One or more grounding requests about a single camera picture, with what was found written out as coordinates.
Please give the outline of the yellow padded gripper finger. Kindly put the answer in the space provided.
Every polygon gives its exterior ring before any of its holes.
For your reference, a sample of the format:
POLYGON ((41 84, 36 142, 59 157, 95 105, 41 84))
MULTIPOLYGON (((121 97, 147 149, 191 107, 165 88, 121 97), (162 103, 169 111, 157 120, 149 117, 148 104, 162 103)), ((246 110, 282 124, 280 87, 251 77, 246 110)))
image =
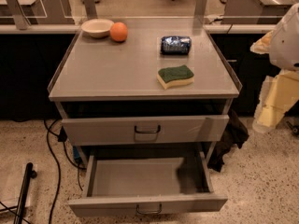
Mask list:
POLYGON ((275 130, 298 101, 298 72, 281 70, 275 77, 267 76, 261 87, 252 128, 258 133, 275 130))
POLYGON ((250 47, 250 51, 257 54, 267 54, 270 50, 272 34, 273 32, 270 31, 267 34, 265 34, 262 38, 254 42, 250 47))

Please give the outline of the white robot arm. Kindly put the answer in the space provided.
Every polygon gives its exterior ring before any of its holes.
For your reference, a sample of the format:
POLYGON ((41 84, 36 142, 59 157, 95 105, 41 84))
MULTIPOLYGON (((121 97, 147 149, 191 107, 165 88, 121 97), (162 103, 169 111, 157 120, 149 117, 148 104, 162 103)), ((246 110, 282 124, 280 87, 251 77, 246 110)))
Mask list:
POLYGON ((270 63, 280 69, 263 81, 252 124, 256 132, 269 133, 299 101, 299 4, 293 5, 250 50, 268 54, 270 63))

